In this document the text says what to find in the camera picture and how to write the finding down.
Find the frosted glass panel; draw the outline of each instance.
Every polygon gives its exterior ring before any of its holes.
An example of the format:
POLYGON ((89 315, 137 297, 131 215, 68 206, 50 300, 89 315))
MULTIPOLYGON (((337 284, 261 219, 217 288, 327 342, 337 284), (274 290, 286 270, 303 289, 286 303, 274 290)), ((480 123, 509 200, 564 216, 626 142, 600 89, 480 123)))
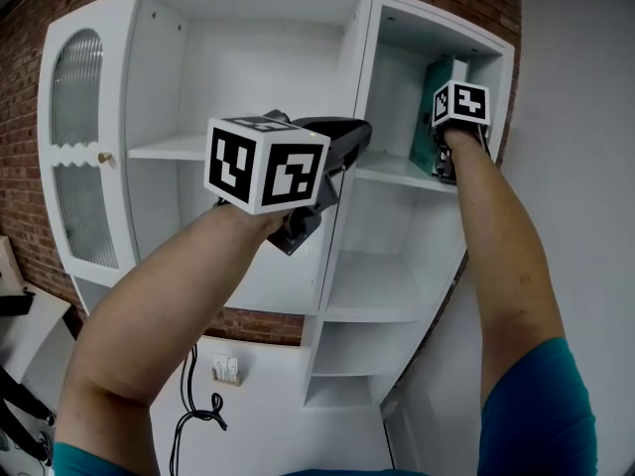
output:
POLYGON ((99 168, 59 166, 56 182, 71 253, 82 261, 118 268, 99 168))
POLYGON ((103 47, 92 30, 77 32, 63 47, 53 79, 54 145, 97 141, 103 47))

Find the wall outlet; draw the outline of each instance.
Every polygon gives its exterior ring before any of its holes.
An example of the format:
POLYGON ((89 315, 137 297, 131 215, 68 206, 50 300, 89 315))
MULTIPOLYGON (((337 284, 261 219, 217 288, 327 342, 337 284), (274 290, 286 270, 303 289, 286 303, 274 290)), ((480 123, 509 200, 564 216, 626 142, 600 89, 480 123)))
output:
POLYGON ((238 371, 238 358, 226 354, 212 354, 211 377, 219 383, 240 386, 240 373, 238 371))

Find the green book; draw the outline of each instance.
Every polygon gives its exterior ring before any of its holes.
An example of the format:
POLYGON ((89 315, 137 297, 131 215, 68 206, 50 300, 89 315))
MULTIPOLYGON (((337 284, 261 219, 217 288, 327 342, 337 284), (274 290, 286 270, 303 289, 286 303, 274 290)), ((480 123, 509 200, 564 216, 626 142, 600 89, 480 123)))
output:
POLYGON ((410 149, 410 160, 431 175, 437 158, 437 145, 430 125, 435 104, 435 92, 448 81, 467 81, 467 63, 454 57, 440 59, 428 65, 424 93, 417 118, 417 128, 410 149))

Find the shirt sleeve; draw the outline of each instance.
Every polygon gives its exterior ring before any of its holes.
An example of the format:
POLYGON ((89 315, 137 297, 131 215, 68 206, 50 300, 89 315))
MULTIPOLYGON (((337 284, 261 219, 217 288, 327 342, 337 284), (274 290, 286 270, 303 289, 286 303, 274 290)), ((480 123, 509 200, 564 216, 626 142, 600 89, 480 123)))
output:
POLYGON ((112 462, 60 442, 53 450, 53 470, 56 476, 135 476, 112 462))
POLYGON ((483 408, 478 475, 509 474, 597 474, 595 417, 563 338, 525 355, 483 408))

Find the brass knob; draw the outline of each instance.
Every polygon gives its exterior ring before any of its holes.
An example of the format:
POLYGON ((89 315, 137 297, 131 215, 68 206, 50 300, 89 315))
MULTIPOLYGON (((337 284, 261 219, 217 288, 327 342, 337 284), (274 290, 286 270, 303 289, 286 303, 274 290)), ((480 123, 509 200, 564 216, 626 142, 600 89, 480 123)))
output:
POLYGON ((100 164, 103 164, 106 161, 109 161, 111 157, 112 157, 112 154, 110 152, 100 152, 99 155, 97 156, 97 160, 99 161, 100 164))

